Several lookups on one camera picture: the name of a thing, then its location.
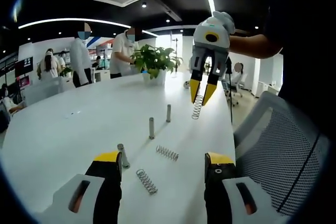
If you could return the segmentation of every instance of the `white pot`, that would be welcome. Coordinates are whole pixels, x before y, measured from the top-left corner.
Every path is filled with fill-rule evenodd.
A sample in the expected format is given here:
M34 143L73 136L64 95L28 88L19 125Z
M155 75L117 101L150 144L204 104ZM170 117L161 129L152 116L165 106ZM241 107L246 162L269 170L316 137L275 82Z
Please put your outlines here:
M166 81L166 70L160 70L159 75L156 78L151 79L149 73L142 73L145 85L148 86L164 86Z

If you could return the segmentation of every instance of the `black sleeve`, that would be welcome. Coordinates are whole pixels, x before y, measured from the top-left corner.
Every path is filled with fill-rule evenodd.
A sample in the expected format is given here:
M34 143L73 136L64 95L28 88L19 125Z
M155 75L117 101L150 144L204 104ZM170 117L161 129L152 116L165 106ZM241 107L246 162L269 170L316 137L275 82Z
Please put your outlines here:
M283 0L274 1L269 7L269 13L263 34L271 41L282 44L286 33L287 17Z

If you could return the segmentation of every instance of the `computer screen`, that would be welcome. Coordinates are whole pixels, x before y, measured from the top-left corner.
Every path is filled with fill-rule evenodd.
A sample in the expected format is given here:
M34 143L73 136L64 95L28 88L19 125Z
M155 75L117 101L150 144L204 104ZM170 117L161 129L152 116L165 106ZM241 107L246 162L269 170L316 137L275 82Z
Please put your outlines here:
M20 79L19 83L20 83L20 88L23 88L23 87L29 85L30 84L29 76L22 77Z

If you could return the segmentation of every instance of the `window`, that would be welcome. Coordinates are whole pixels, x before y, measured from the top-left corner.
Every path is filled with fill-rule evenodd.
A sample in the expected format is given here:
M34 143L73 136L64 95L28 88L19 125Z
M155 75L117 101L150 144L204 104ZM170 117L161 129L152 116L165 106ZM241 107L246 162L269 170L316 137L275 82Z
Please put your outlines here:
M177 56L182 57L182 39L182 34L173 34L172 37L170 35L161 35L156 38L155 44L156 47L171 47L174 49L174 51L176 51L177 47Z
M14 66L17 62L18 55L14 54L12 57L0 63L0 87L6 83L8 86L15 82Z

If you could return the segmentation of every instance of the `floor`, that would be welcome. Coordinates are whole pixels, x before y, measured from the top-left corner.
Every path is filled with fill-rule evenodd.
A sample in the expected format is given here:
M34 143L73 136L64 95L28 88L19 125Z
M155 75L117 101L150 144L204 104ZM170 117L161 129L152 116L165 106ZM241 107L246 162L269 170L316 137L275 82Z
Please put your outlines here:
M234 98L239 102L238 105L232 107L232 118L233 118L233 130L235 131L238 126L242 123L248 113L251 111L255 103L258 101L249 91L242 90L243 97L240 95L234 96ZM0 133L0 148L2 148L6 131Z

